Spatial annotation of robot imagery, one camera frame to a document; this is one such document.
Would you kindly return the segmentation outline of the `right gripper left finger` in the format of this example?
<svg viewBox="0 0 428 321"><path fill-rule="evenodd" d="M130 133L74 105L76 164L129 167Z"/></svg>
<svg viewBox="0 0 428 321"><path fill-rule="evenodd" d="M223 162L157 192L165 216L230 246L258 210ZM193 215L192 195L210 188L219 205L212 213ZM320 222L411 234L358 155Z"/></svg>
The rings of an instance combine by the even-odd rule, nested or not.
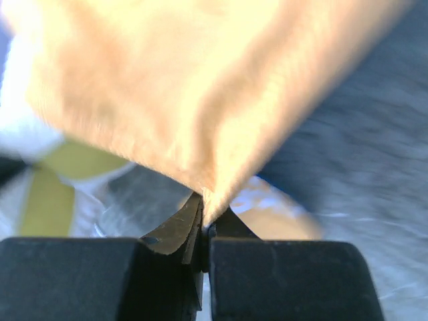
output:
<svg viewBox="0 0 428 321"><path fill-rule="evenodd" d="M202 201L140 237L1 242L2 320L194 320Z"/></svg>

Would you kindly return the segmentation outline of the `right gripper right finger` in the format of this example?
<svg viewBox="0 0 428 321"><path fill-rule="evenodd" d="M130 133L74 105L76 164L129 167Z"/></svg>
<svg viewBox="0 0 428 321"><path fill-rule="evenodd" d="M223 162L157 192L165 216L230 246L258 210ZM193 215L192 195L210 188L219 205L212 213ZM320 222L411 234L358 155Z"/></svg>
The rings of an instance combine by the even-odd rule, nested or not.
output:
<svg viewBox="0 0 428 321"><path fill-rule="evenodd" d="M227 210L207 232L214 320L376 321L384 314L351 243L260 239Z"/></svg>

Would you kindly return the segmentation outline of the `cream pillow yellow trim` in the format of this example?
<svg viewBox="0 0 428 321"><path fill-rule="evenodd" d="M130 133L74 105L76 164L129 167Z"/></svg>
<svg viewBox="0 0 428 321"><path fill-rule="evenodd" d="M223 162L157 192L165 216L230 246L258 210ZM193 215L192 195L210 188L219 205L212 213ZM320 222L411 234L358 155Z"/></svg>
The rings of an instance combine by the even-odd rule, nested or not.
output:
<svg viewBox="0 0 428 321"><path fill-rule="evenodd" d="M1 238L92 237L108 183L134 163L74 140L41 121L24 91L31 58L17 36L2 35L1 156L24 170L1 188Z"/></svg>

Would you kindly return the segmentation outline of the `blue and orange pillowcase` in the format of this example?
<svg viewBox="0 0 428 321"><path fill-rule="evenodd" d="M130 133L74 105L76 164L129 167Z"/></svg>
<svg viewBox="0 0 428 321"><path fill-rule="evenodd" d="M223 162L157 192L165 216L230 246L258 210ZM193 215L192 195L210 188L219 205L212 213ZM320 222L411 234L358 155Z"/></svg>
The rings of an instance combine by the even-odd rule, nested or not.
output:
<svg viewBox="0 0 428 321"><path fill-rule="evenodd" d="M45 123L200 193L204 225L412 1L3 1Z"/></svg>

